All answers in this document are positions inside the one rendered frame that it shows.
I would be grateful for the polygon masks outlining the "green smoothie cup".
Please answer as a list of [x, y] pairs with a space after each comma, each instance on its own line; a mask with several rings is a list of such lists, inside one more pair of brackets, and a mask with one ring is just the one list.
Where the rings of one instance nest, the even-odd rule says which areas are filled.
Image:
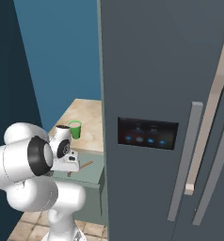
[[78, 139], [81, 136], [82, 122], [80, 120], [71, 120], [69, 122], [71, 135], [73, 139]]

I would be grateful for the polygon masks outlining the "brown straw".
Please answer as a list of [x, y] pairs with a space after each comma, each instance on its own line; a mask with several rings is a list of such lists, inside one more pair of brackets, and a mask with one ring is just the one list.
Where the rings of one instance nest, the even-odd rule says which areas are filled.
[[90, 165], [90, 164], [92, 164], [92, 163], [93, 163], [93, 161], [92, 161], [92, 160], [89, 160], [87, 163], [83, 164], [83, 165], [80, 167], [80, 169], [83, 169], [84, 167], [86, 167], [86, 166], [88, 166], [88, 165]]

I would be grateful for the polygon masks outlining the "dark grey fridge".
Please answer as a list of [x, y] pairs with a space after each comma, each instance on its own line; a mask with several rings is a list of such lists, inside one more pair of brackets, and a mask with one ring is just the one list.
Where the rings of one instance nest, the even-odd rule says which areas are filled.
[[224, 166], [192, 224], [224, 128], [224, 88], [194, 193], [168, 221], [191, 104], [203, 108], [188, 172], [216, 74], [224, 0], [98, 0], [98, 16], [108, 240], [224, 241]]

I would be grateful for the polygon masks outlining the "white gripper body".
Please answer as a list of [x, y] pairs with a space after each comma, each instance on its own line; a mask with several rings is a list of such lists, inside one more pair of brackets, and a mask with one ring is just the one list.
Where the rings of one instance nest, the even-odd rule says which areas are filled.
[[79, 163], [77, 161], [64, 161], [61, 159], [55, 159], [52, 166], [53, 171], [67, 171], [67, 172], [77, 172], [80, 169]]

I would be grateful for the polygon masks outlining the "grey-green base cabinet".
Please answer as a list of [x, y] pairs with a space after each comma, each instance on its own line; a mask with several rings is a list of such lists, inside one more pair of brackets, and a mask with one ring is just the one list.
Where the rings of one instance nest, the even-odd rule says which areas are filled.
[[87, 199], [84, 207], [74, 213], [76, 220], [108, 225], [106, 189], [101, 185], [86, 187]]

